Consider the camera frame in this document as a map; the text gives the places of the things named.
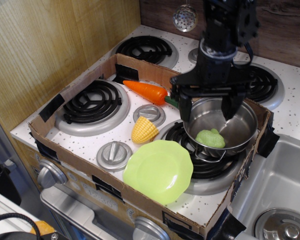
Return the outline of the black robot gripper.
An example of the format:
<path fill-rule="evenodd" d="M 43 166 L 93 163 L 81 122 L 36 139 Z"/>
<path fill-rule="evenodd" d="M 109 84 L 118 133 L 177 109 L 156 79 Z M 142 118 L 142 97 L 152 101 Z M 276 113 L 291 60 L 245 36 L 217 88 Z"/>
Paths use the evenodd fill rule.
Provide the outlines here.
<path fill-rule="evenodd" d="M 236 46 L 225 51 L 199 43 L 195 67 L 170 79 L 170 97 L 178 102 L 180 117 L 188 122 L 193 98 L 222 97 L 221 111 L 225 120 L 232 119 L 240 109 L 256 74 L 251 62 L 235 64 Z"/>

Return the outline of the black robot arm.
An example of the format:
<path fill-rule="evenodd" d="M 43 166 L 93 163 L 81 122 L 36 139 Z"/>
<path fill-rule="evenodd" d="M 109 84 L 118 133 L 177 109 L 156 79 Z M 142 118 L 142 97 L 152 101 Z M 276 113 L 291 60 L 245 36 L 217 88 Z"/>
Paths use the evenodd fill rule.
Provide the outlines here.
<path fill-rule="evenodd" d="M 250 92 L 255 74 L 251 62 L 236 64 L 238 48 L 254 57 L 249 41 L 258 35 L 255 0 L 205 0 L 206 29 L 200 39 L 194 69 L 170 79 L 171 97 L 178 103 L 180 117 L 189 122 L 193 98 L 222 98 L 221 111 L 230 120 Z"/>

